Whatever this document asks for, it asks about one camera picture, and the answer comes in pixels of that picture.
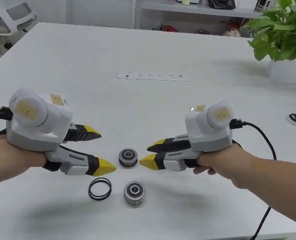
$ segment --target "potted plant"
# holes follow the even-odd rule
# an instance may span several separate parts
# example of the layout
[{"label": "potted plant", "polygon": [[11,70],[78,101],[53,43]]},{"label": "potted plant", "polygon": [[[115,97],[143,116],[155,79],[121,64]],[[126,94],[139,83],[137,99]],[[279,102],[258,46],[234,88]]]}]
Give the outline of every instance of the potted plant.
[{"label": "potted plant", "polygon": [[256,35],[248,41],[254,57],[271,58],[270,78],[292,84],[296,82],[296,0],[277,0],[277,7],[265,10],[262,18],[245,24]]}]

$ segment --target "hand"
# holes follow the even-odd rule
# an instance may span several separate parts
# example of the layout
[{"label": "hand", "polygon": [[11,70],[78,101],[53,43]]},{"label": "hand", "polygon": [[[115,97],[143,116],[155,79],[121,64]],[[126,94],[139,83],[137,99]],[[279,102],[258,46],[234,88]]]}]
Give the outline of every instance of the hand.
[{"label": "hand", "polygon": [[255,158],[237,144],[233,144],[222,151],[203,153],[197,160],[200,166],[195,168],[193,173],[200,174],[207,171],[209,175],[219,174],[242,189]]},{"label": "hand", "polygon": [[16,177],[30,167],[43,167],[46,156],[10,145],[6,136],[0,136],[0,182]]}]

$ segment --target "metal bearing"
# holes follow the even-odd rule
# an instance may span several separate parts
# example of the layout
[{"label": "metal bearing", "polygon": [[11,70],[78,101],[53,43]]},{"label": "metal bearing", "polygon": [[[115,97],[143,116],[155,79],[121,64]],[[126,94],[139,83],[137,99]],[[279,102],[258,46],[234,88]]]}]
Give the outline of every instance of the metal bearing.
[{"label": "metal bearing", "polygon": [[141,204],[145,199],[145,195],[145,186],[138,181],[131,181],[124,187],[123,197],[130,205]]},{"label": "metal bearing", "polygon": [[124,167],[132,167],[138,162],[138,154],[131,148],[126,148],[119,153],[119,162]]}]

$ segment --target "power strip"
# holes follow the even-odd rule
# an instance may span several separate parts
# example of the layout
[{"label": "power strip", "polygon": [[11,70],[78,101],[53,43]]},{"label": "power strip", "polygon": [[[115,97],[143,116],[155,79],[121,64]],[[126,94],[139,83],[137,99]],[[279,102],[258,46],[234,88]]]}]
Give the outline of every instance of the power strip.
[{"label": "power strip", "polygon": [[118,79],[142,79],[142,80],[156,80],[156,81],[176,81],[176,82],[192,82],[185,78],[182,74],[171,73],[145,73],[145,72],[117,72]]}]

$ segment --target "black rubber ring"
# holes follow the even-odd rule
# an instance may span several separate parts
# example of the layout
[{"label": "black rubber ring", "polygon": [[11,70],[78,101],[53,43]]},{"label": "black rubber ring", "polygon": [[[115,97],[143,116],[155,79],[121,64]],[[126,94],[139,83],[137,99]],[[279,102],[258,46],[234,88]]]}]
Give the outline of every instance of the black rubber ring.
[{"label": "black rubber ring", "polygon": [[[96,195],[93,194],[92,192],[92,186],[97,184],[97,183],[104,183],[107,184],[109,186],[109,190],[107,193],[103,194],[103,195]],[[105,177],[98,177],[95,180],[93,180],[90,184],[89,184],[89,188],[88,188],[88,194],[89,197],[95,201],[102,201],[107,199],[111,194],[112,194],[112,183],[109,181],[109,179],[105,178]]]}]

